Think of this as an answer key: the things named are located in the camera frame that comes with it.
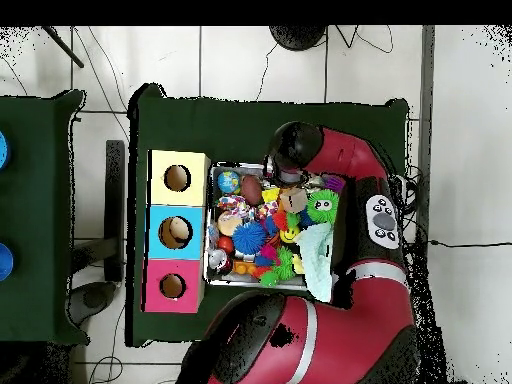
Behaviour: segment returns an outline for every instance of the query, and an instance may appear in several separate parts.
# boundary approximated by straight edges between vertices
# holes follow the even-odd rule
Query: yellow smiley face
[[[289,227],[286,231],[281,230],[279,236],[284,243],[293,243],[293,240],[299,233],[299,227]]]

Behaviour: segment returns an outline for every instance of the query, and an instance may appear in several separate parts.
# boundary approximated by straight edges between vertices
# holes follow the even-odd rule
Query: cyan box
[[[192,239],[182,249],[169,249],[158,237],[160,224],[167,218],[180,217],[192,226]],[[151,205],[149,208],[149,259],[192,259],[202,256],[204,208]]]

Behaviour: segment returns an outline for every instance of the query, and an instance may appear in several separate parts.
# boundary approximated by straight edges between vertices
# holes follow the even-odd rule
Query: pink box
[[[161,291],[160,282],[168,274],[178,275],[185,282],[185,290],[178,298],[166,297]],[[204,294],[201,261],[149,259],[146,275],[146,302],[141,305],[143,312],[197,312]]]

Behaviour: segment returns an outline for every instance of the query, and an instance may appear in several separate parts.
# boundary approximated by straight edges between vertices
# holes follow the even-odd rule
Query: table
[[[157,84],[144,84],[130,99],[126,344],[147,340],[200,340],[217,312],[247,288],[207,286],[197,314],[141,312],[147,151],[205,153],[212,162],[261,163],[271,136],[283,123],[305,121],[369,140],[386,151],[398,174],[405,172],[403,99],[382,106],[351,103],[291,104],[167,98]]]

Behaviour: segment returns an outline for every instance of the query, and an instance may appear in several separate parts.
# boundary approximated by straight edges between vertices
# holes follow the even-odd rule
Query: round hole
[[[192,225],[181,216],[166,218],[160,224],[158,238],[168,249],[183,249],[192,239]]]
[[[164,173],[164,184],[171,191],[185,191],[191,179],[190,171],[183,165],[172,165]]]
[[[177,299],[185,293],[185,280],[178,274],[168,274],[160,280],[160,292],[165,297]]]

